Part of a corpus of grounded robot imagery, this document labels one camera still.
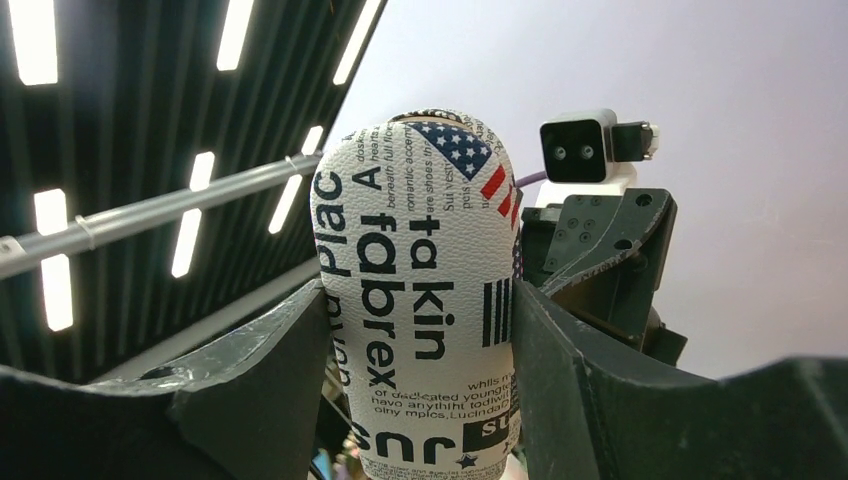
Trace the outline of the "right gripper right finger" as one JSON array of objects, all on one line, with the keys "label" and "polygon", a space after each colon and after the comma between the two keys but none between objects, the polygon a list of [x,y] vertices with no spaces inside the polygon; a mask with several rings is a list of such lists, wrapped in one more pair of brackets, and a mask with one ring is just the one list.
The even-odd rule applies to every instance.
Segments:
[{"label": "right gripper right finger", "polygon": [[784,359],[710,380],[515,288],[512,346],[533,479],[843,479],[847,363]]}]

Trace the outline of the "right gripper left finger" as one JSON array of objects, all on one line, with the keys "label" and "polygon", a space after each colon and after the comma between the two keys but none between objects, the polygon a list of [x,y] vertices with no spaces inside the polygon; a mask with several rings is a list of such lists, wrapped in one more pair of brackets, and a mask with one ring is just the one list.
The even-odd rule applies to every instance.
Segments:
[{"label": "right gripper left finger", "polygon": [[5,479],[303,479],[330,329],[319,281],[134,379],[1,371]]}]

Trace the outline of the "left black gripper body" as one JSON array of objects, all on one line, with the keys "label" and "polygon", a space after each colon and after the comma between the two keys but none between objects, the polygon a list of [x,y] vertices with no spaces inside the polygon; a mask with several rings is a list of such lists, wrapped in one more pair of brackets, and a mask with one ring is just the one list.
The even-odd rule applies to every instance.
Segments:
[{"label": "left black gripper body", "polygon": [[523,278],[578,320],[664,364],[687,343],[653,306],[677,203],[665,189],[574,194],[521,215]]}]

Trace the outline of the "newspaper print pouch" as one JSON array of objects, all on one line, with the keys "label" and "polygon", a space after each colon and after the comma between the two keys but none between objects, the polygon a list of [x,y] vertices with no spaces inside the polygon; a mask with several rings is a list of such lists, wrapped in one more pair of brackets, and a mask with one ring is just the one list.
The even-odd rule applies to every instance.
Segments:
[{"label": "newspaper print pouch", "polygon": [[322,156],[314,239],[368,477],[502,476],[521,427],[520,198],[497,135],[455,110],[398,115]]}]

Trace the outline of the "overhead metal rail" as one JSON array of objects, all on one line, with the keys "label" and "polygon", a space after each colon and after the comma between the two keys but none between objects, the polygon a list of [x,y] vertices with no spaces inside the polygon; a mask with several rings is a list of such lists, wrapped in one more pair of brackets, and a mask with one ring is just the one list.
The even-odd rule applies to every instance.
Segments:
[{"label": "overhead metal rail", "polygon": [[47,235],[33,232],[1,239],[3,280],[32,270],[55,255],[74,255],[131,237],[181,218],[192,209],[217,207],[236,199],[283,184],[289,177],[313,173],[317,155],[298,154],[237,174],[211,181],[208,187],[184,189],[117,207],[87,217],[78,217],[64,229]]}]

